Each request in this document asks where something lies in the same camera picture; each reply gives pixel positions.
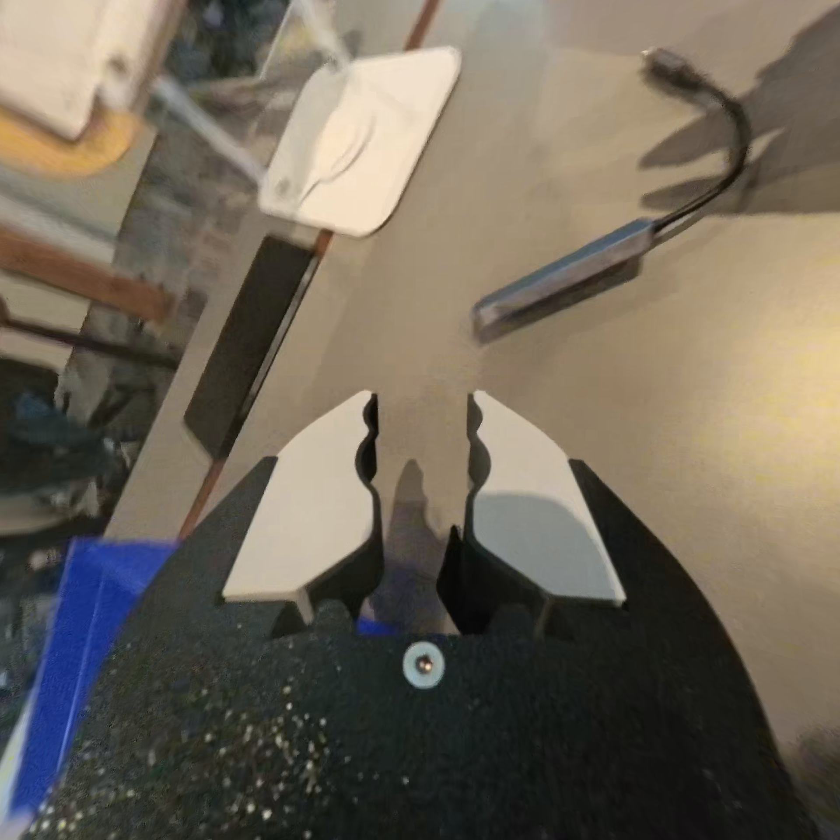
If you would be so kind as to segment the brown topped work table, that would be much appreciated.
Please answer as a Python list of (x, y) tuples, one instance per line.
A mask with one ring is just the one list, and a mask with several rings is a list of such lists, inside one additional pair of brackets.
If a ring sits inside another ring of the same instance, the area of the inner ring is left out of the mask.
[(1, 227), (1, 268), (143, 321), (161, 322), (175, 307), (173, 295), (161, 287), (117, 274), (9, 227)]

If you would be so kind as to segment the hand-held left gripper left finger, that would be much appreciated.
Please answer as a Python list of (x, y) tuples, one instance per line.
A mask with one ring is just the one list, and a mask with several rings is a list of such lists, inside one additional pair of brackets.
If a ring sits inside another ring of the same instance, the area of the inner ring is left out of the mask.
[(373, 479), (377, 394), (359, 391), (301, 430), (274, 457), (229, 572), (226, 603), (279, 603), (309, 625), (340, 602), (355, 623), (382, 581), (382, 504)]

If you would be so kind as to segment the blue plastic bin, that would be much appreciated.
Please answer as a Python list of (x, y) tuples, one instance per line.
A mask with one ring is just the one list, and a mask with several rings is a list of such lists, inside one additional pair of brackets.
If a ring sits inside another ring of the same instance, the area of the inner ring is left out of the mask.
[(36, 811), (59, 778), (105, 657), (177, 546), (71, 543), (35, 683), (2, 757), (2, 823)]

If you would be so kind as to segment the white document stand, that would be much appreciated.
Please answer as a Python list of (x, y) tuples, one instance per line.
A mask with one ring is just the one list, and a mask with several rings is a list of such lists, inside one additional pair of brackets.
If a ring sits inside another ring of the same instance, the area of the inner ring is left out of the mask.
[(162, 102), (253, 183), (262, 214), (364, 238), (394, 213), (459, 78), (456, 47), (353, 57), (326, 2), (289, 2), (272, 42), (317, 52), (324, 63), (286, 97), (286, 126), (266, 164), (246, 150), (173, 77)]

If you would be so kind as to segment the black desk mat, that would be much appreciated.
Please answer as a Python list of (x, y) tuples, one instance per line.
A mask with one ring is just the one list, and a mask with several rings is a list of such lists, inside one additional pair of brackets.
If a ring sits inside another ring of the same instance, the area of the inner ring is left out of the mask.
[(314, 252), (265, 237), (185, 414), (186, 429), (211, 460), (227, 456), (247, 397), (277, 336)]

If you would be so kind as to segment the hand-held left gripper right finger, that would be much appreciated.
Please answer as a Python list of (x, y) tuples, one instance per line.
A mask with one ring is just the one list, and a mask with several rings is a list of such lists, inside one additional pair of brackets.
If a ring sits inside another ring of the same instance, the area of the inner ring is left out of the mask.
[(450, 530), (437, 595), (458, 634), (523, 611), (537, 635), (561, 634), (566, 606), (624, 608), (627, 594), (571, 460), (486, 391), (467, 401), (469, 489)]

